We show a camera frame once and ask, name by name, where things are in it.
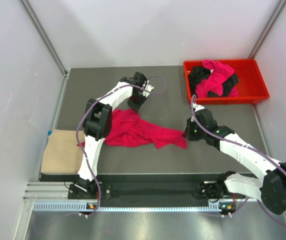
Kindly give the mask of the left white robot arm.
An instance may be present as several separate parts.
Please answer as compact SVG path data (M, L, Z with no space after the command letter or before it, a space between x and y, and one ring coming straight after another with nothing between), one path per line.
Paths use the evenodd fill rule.
M88 199L100 193L97 166L104 140L112 130L113 111L127 101L130 109L138 112L153 89L147 77L136 72L133 77L123 77L104 96L87 101L84 116L75 133L82 151L82 161L77 177L70 186L71 193L80 192Z

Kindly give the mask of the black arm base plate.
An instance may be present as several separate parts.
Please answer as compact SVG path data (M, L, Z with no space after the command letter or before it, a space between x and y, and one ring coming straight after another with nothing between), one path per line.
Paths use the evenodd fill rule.
M230 196L224 186L227 173L100 174L98 184L76 176L69 186L69 200L118 200L121 197L189 196L220 199Z

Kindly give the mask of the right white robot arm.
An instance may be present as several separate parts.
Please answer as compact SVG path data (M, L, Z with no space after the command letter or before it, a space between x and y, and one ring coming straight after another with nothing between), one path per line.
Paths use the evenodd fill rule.
M247 177L228 171L216 181L216 192L222 198L241 194L254 198L269 211L281 215L286 211L286 162L278 161L246 143L229 127L219 126L212 112L202 105L191 105L192 116L186 121L183 136L188 141L204 140L254 175Z

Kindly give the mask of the pink t shirt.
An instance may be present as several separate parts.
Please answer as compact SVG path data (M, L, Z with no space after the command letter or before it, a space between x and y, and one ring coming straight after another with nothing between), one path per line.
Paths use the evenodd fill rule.
M183 131L162 127L140 118L131 109L115 109L112 112L112 126L107 138L103 141L109 147L136 148L154 144L157 149L167 145L187 148Z

